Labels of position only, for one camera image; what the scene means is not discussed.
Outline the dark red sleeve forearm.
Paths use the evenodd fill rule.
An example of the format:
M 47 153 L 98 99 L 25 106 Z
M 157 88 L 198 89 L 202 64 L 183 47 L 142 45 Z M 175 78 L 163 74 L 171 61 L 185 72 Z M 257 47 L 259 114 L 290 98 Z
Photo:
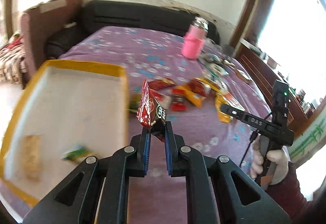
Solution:
M 270 185 L 266 192 L 285 210 L 292 223 L 298 222 L 312 205 L 312 202 L 301 193 L 296 169 L 292 162 L 289 162 L 289 171 L 285 179 L 276 185 Z

